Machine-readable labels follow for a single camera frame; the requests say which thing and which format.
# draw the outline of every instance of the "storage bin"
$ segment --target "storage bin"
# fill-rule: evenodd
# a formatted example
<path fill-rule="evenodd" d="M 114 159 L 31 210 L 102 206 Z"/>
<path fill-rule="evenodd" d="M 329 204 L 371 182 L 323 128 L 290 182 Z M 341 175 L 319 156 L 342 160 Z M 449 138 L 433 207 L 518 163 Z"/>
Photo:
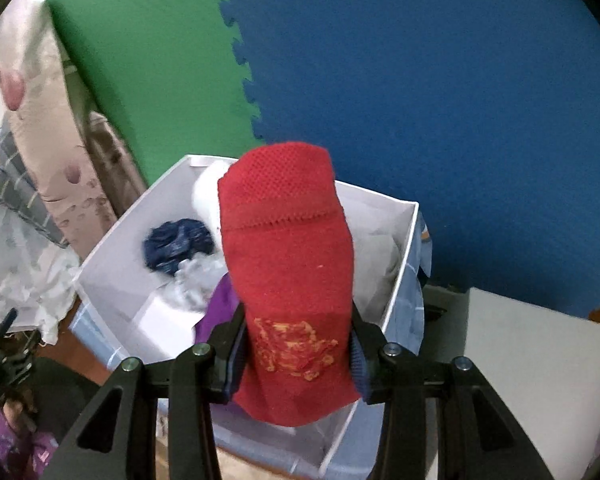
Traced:
<path fill-rule="evenodd" d="M 138 316 L 152 292 L 166 282 L 144 266 L 142 241 L 166 221 L 195 218 L 191 190 L 214 160 L 189 155 L 165 173 L 116 223 L 83 263 L 75 279 L 84 302 L 72 330 L 108 367 L 129 355 L 145 363 L 176 357 L 138 329 Z M 401 263 L 391 300 L 381 319 L 388 340 L 418 352 L 424 328 L 418 270 L 430 271 L 430 240 L 418 203 L 336 182 L 352 230 L 391 234 Z M 183 351 L 192 340 L 183 340 Z M 216 443 L 249 460 L 296 476 L 365 479 L 376 458 L 383 406 L 357 402 L 301 428 L 258 422 L 226 406 L 212 406 Z"/>

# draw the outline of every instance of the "green foam mat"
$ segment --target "green foam mat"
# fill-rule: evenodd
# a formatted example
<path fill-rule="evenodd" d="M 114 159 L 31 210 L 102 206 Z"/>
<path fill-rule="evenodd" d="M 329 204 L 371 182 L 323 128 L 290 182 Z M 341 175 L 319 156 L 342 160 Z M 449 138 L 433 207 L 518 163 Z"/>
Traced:
<path fill-rule="evenodd" d="M 49 0 L 58 34 L 152 184 L 187 153 L 259 145 L 220 0 Z"/>

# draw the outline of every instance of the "yellow embroidery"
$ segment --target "yellow embroidery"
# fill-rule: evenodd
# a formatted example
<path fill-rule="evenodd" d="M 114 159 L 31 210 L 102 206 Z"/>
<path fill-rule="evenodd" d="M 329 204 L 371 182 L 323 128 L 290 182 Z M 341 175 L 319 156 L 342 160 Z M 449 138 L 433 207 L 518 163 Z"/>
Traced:
<path fill-rule="evenodd" d="M 306 321 L 278 323 L 257 317 L 256 355 L 267 372 L 286 372 L 313 381 L 334 362 L 335 339 L 318 339 Z"/>

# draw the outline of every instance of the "metal screw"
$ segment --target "metal screw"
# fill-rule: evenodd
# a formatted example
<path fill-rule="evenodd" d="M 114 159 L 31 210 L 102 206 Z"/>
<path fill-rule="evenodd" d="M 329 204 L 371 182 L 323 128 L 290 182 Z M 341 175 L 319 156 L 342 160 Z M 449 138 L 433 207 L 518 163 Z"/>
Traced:
<path fill-rule="evenodd" d="M 398 343 L 387 343 L 382 348 L 382 351 L 389 357 L 396 357 L 402 352 L 402 347 Z"/>
<path fill-rule="evenodd" d="M 211 345 L 208 343 L 198 343 L 197 345 L 193 345 L 193 355 L 197 355 L 199 357 L 203 357 L 211 352 Z"/>
<path fill-rule="evenodd" d="M 137 357 L 128 357 L 122 361 L 122 369 L 125 372 L 132 372 L 140 366 L 140 359 Z"/>
<path fill-rule="evenodd" d="M 454 364 L 458 370 L 462 370 L 463 372 L 468 372 L 474 366 L 471 359 L 468 357 L 456 357 L 454 359 Z"/>

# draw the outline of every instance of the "plaid fabric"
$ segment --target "plaid fabric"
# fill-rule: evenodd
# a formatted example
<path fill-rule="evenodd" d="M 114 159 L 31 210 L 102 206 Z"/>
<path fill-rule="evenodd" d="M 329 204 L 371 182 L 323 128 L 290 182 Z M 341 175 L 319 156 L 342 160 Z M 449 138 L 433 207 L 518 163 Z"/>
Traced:
<path fill-rule="evenodd" d="M 6 119 L 0 128 L 0 203 L 15 211 L 53 243 L 67 247 L 68 242 L 40 198 Z"/>

